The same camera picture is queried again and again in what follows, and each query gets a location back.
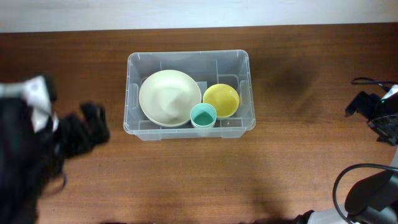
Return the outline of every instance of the blurry black object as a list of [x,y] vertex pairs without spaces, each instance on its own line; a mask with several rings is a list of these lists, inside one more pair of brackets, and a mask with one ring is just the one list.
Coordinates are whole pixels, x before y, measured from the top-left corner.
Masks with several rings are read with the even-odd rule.
[[[383,90],[390,88],[384,84],[395,84],[396,82],[377,82],[370,78],[356,78],[352,81],[354,85],[378,84]],[[355,112],[368,119],[368,126],[379,135],[377,141],[385,142],[391,146],[398,144],[398,94],[394,94],[385,100],[381,100],[376,94],[360,92],[346,108],[346,117]]]
[[85,120],[71,114],[34,132],[32,108],[21,98],[0,98],[0,223],[30,224],[46,184],[63,174],[65,159],[108,141],[104,109],[81,105]]

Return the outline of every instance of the wood grain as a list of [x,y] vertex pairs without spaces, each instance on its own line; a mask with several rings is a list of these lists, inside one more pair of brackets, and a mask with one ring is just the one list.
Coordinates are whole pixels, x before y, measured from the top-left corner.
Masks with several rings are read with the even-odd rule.
[[[126,60],[133,52],[244,49],[256,127],[239,139],[144,142],[123,130]],[[66,189],[40,201],[39,223],[239,223],[332,204],[338,173],[390,163],[396,149],[344,109],[354,77],[396,80],[398,24],[115,30],[0,34],[0,81],[45,70],[64,116],[80,102],[105,105],[111,140],[68,161]],[[351,186],[374,170],[344,178]]]

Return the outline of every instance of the clear plastic container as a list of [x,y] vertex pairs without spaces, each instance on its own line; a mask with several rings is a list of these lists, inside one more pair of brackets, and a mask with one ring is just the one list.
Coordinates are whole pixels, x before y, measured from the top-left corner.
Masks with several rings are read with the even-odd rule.
[[[214,128],[193,128],[191,122],[177,128],[165,128],[150,121],[138,102],[144,80],[161,70],[178,70],[191,76],[202,96],[217,83],[232,86],[238,92],[240,105],[232,117],[217,121]],[[256,125],[250,79],[249,55],[244,50],[205,52],[133,53],[127,60],[124,130],[143,141],[174,138],[239,138]]]

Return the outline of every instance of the teal cup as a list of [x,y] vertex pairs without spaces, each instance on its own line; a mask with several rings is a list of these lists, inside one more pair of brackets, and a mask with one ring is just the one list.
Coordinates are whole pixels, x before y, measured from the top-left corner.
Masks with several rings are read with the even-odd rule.
[[212,128],[216,119],[217,111],[208,103],[199,103],[191,110],[191,122],[194,128]]

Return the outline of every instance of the yellow bowl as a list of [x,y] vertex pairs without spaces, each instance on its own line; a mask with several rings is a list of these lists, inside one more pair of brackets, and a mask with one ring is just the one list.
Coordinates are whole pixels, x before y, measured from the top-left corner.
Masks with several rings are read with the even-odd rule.
[[217,110],[217,119],[229,118],[239,107],[239,95],[236,90],[226,84],[215,84],[203,95],[203,102]]

